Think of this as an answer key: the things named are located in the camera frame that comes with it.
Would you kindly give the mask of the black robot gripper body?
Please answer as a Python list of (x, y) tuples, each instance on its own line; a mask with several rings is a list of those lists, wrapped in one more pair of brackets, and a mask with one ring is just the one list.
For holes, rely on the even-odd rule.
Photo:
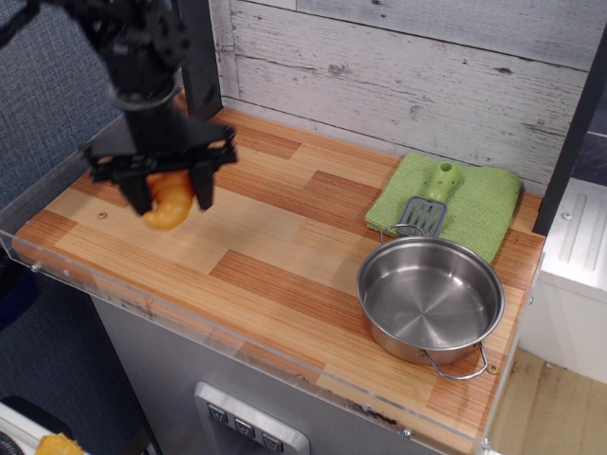
[(109, 90), (122, 117), (83, 145), (96, 182), (147, 184), (151, 174), (188, 171), (208, 165), (215, 173), (237, 161), (232, 128), (189, 118), (174, 104), (174, 94), (144, 98)]

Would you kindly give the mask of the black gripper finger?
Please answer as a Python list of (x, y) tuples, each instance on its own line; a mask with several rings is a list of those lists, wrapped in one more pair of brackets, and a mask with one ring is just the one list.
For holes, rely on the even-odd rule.
[(138, 215), (152, 209), (152, 195), (145, 174), (122, 173), (116, 177), (116, 183)]
[(215, 168), (211, 162), (197, 163), (189, 171), (193, 190), (202, 210), (209, 209), (213, 204), (214, 173)]

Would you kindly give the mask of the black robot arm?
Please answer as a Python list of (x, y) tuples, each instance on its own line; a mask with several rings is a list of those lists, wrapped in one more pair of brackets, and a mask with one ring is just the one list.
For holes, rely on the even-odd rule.
[(236, 162), (232, 128), (189, 118), (174, 105), (176, 73), (190, 46), (186, 27), (162, 1), (62, 1), (103, 61), (111, 101), (123, 119), (81, 150), (94, 181), (119, 186), (139, 215), (151, 210), (147, 178), (183, 171), (201, 209), (213, 175)]

